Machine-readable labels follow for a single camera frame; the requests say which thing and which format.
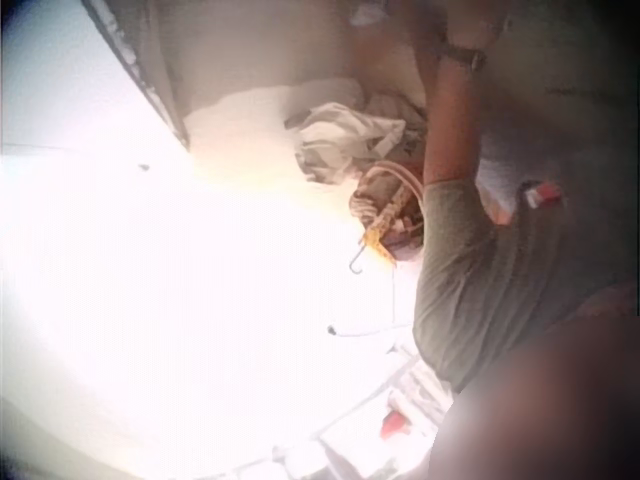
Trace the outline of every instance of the hand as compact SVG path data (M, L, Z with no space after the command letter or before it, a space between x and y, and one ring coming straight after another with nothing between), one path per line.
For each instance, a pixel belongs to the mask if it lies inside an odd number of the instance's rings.
M486 50L500 37L509 0L452 0L448 5L447 37L458 47Z

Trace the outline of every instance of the metal hook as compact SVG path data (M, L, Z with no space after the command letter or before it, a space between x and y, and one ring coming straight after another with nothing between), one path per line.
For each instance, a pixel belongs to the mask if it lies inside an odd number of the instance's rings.
M354 275L360 275L362 273L362 269L355 269L353 268L353 264L356 263L356 260L358 260L358 258L360 258L360 255L362 255L362 252L364 252L364 249L367 246L365 244L362 244L362 247L360 248L360 250L358 250L358 253L356 253L356 256L353 257L353 260L351 260L351 263L349 263L349 270L351 270L351 273L353 273Z

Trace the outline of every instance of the wristwatch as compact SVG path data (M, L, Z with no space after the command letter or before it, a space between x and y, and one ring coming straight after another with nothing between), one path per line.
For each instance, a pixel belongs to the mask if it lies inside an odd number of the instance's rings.
M456 62L467 65L472 72L482 70L485 63L487 63L487 54L482 50L457 47L446 42L441 46L440 55L444 55Z

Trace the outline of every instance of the person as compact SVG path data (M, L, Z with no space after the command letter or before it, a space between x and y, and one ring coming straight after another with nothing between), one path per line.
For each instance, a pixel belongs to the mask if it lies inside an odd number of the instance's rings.
M628 317L637 306L633 146L563 151L553 175L512 188L506 226L493 224L482 208L475 180L491 142L480 125L478 79L500 37L506 3L452 4L430 92L413 333L425 362L458 393L499 357L576 312ZM538 154L522 145L527 150Z
M426 138L414 336L459 394L421 478L640 478L636 155L588 145L494 225L477 67L507 5L470 6L448 10Z

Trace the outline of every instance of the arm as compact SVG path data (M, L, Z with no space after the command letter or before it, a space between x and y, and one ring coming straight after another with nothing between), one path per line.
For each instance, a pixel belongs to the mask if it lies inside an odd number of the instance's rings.
M444 57L429 117L424 184L475 178L479 161L477 86L471 70Z
M488 25L502 24L506 5L501 0L469 2L467 11L449 11L448 42L486 50L498 38ZM476 74L469 66L443 56L430 109L426 139L424 184L474 179L478 169L480 127Z

